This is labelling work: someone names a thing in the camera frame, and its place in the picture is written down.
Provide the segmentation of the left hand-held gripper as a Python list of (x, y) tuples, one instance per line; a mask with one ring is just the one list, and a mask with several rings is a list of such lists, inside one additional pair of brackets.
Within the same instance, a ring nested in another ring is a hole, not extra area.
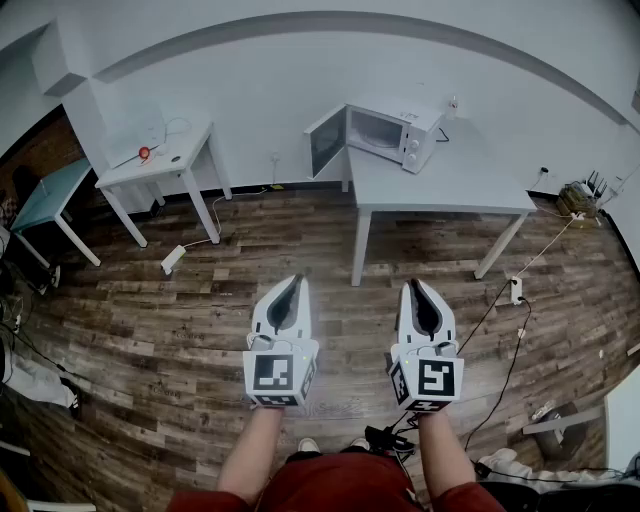
[[(245, 393), (257, 407), (305, 404), (317, 372), (309, 284), (303, 274), (279, 282), (258, 301), (243, 352)], [(293, 338), (276, 338), (288, 336)]]

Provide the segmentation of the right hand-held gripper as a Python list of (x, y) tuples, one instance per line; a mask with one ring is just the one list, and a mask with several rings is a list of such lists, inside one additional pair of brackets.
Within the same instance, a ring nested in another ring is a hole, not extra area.
[[(435, 413), (459, 400), (464, 360), (449, 343), (456, 338), (455, 317), (425, 281), (410, 279), (402, 286), (397, 334), (404, 343), (391, 347), (388, 369), (397, 405), (404, 411)], [(414, 344), (418, 342), (441, 344)]]

